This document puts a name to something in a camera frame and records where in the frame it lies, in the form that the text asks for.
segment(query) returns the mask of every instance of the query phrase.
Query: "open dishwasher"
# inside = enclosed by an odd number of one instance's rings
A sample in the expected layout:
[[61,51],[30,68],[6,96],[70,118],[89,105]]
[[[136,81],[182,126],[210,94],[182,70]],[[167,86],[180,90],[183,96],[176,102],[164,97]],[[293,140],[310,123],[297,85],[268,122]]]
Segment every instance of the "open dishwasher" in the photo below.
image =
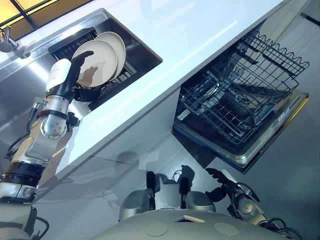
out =
[[307,103],[308,66],[253,30],[182,84],[173,131],[245,173]]

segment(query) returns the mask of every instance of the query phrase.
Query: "white countertop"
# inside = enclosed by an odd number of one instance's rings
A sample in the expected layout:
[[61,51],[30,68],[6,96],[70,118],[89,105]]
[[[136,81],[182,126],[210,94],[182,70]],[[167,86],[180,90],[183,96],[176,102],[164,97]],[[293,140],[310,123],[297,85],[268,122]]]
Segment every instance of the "white countertop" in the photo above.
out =
[[105,8],[163,62],[85,116],[56,170],[64,176],[271,15],[283,0],[94,0],[21,39],[38,41]]

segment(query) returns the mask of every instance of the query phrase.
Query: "dishwasher rack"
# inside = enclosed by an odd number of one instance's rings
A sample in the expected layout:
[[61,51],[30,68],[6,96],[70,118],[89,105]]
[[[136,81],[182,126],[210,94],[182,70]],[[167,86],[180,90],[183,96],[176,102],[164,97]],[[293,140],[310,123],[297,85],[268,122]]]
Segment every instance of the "dishwasher rack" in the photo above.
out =
[[230,142],[246,142],[299,85],[295,77],[308,66],[265,35],[250,32],[181,86],[184,110],[176,118],[196,114]]

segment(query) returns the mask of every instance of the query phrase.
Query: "kitchen sink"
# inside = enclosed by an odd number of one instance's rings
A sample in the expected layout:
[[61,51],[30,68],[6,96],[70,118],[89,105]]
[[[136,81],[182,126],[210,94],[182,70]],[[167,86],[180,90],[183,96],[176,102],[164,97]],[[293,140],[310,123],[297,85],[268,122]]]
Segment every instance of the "kitchen sink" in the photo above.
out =
[[0,163],[9,145],[26,132],[33,98],[46,97],[45,88],[52,65],[59,59],[71,59],[79,45],[108,31],[123,39],[125,64],[118,78],[91,89],[98,93],[93,100],[72,101],[69,111],[81,119],[162,62],[105,9],[98,9],[27,47],[24,52],[28,57],[13,56],[0,63]]

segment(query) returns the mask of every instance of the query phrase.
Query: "white plate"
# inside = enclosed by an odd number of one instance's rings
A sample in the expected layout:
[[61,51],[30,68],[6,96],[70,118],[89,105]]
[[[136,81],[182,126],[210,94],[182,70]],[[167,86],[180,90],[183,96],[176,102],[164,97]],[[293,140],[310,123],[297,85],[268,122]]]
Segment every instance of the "white plate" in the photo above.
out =
[[98,35],[95,39],[106,41],[110,44],[117,55],[117,67],[116,73],[113,79],[115,79],[122,71],[126,61],[126,46],[122,38],[113,31],[106,31]]
[[91,40],[81,45],[73,57],[85,51],[93,51],[81,66],[77,82],[86,87],[96,87],[109,81],[117,71],[117,54],[114,48],[102,40]]

